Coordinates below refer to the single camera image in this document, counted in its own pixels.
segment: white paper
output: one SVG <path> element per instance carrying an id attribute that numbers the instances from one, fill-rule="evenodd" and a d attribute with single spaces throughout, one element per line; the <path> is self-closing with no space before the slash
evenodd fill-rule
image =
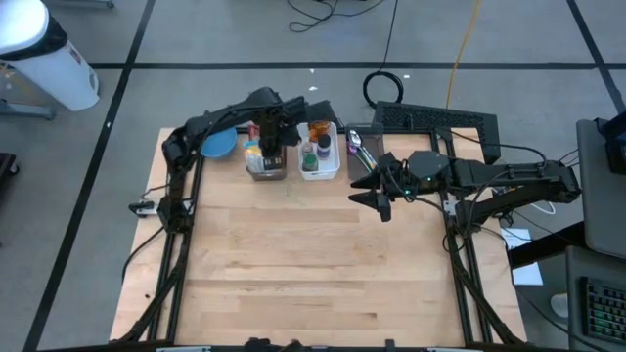
<path id="1" fill-rule="evenodd" d="M 502 236 L 509 249 L 519 247 L 530 242 L 530 233 L 527 229 L 502 229 Z M 539 264 L 532 263 L 525 267 L 513 270 L 513 282 L 522 286 L 542 286 L 544 284 L 539 271 Z"/>

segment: wooden table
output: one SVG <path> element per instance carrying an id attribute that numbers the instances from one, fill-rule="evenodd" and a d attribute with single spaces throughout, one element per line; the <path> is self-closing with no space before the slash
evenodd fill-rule
<path id="1" fill-rule="evenodd" d="M 165 183 L 159 146 L 170 132 L 160 131 L 148 187 Z M 473 129 L 457 132 L 477 139 Z M 454 144 L 458 157 L 482 160 L 480 145 L 460 138 Z M 430 150 L 430 139 L 385 135 L 384 146 L 402 158 Z M 397 346 L 464 345 L 438 210 L 398 200 L 391 222 L 382 223 L 373 209 L 348 200 L 361 191 L 348 186 L 345 152 L 332 181 L 302 180 L 297 150 L 289 148 L 287 179 L 253 182 L 238 148 L 228 160 L 204 163 L 177 344 L 242 345 L 256 336 L 278 344 L 297 338 L 305 345 L 383 346 L 393 338 Z M 437 195 L 426 198 L 439 202 Z M 485 226 L 500 230 L 494 220 Z M 140 219 L 133 248 L 159 227 L 156 217 Z M 127 332 L 154 296 L 164 238 L 129 266 L 112 338 Z M 488 232 L 473 238 L 487 300 L 525 339 L 502 240 Z M 162 322 L 168 311 L 166 302 Z"/>

